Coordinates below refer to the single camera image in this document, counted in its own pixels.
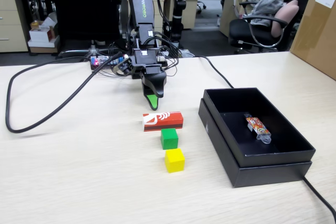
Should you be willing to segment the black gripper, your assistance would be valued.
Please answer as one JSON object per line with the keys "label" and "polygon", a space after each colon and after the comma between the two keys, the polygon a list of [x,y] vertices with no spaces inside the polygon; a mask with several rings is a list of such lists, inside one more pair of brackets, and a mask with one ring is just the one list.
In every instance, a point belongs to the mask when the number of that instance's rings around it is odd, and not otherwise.
{"label": "black gripper", "polygon": [[143,95],[153,111],[158,109],[159,98],[164,96],[166,73],[157,62],[155,49],[133,51],[131,56],[132,73],[142,73]]}

